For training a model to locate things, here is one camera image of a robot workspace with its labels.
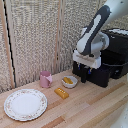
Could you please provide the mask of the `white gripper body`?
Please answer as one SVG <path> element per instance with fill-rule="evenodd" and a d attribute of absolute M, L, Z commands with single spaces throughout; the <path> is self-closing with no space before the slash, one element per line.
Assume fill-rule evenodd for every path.
<path fill-rule="evenodd" d="M 101 66 L 100 57 L 95 58 L 95 57 L 90 57 L 89 55 L 83 56 L 77 50 L 75 50 L 73 53 L 73 60 L 95 69 Z"/>

